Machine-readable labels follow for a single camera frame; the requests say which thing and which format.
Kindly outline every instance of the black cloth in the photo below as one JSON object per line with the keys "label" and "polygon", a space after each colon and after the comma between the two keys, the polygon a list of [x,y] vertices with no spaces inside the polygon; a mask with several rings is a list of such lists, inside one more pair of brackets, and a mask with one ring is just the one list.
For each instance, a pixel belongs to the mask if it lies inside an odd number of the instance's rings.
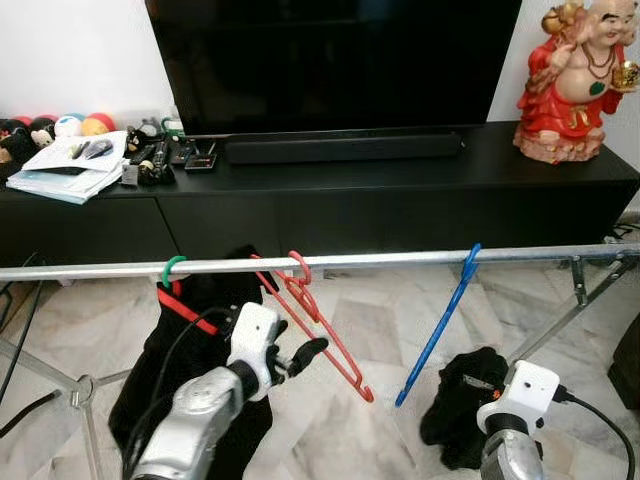
{"label": "black cloth", "polygon": [[[251,253],[255,251],[251,247],[245,247],[233,252],[229,258],[248,258]],[[270,275],[266,275],[275,286]],[[196,313],[212,306],[229,308],[236,305],[240,308],[246,302],[262,304],[260,281],[253,273],[192,275],[181,280],[180,284],[180,295],[173,288],[165,289],[161,283],[158,284],[158,289],[179,299]],[[185,318],[172,309],[162,304],[161,308],[158,325],[145,342],[144,351],[127,378],[109,417],[109,429],[123,454],[131,430],[149,408],[151,394],[167,351],[189,325]],[[209,315],[206,320],[216,326],[225,325],[224,315],[221,314]],[[158,395],[158,398],[166,396],[167,401],[151,415],[148,427],[142,435],[143,445],[146,446],[155,428],[169,413],[171,402],[168,399],[173,393],[187,380],[225,365],[229,354],[230,345],[223,335],[212,335],[198,327],[190,329],[171,356]],[[207,478],[241,480],[244,469],[272,421],[267,397],[259,402],[248,402],[218,443]]]}
{"label": "black cloth", "polygon": [[507,371],[506,360],[489,347],[458,355],[440,370],[438,394],[422,418],[420,436],[427,445],[443,445],[440,459],[447,468],[480,468],[486,442],[476,413],[493,401],[493,391],[469,385],[464,375],[502,390]]}

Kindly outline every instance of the red buddha statue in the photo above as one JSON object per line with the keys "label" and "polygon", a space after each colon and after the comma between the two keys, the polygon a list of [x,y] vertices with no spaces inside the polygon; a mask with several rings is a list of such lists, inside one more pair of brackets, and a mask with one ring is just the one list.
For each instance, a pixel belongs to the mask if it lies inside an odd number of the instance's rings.
{"label": "red buddha statue", "polygon": [[529,57],[530,76],[518,102],[522,119],[514,145],[530,158],[558,164],[599,153],[602,112],[614,114],[635,91],[639,67],[624,47],[635,41],[633,0],[579,0],[553,8],[543,19],[551,38]]}

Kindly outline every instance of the television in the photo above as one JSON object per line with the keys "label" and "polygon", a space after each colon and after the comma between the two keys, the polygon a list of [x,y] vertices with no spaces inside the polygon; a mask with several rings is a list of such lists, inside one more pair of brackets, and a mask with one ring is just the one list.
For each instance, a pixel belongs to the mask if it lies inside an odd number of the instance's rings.
{"label": "television", "polygon": [[188,135],[482,124],[520,5],[147,0]]}

